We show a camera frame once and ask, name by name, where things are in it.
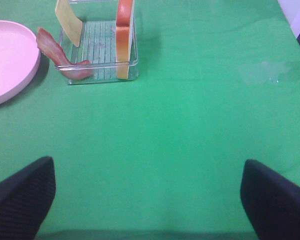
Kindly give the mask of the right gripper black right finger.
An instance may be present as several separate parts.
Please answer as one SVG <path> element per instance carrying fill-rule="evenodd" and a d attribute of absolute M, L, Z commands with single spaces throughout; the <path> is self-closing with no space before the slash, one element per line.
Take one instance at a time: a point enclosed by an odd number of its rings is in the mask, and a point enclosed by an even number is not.
<path fill-rule="evenodd" d="M 263 163 L 245 161 L 243 209 L 260 240 L 300 240 L 300 187 Z"/>

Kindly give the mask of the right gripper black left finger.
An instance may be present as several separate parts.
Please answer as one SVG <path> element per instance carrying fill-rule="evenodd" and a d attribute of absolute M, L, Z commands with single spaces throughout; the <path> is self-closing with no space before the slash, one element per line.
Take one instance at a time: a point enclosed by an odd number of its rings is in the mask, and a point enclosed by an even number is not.
<path fill-rule="evenodd" d="M 56 195 L 54 160 L 41 157 L 0 182 L 0 240 L 33 240 Z"/>

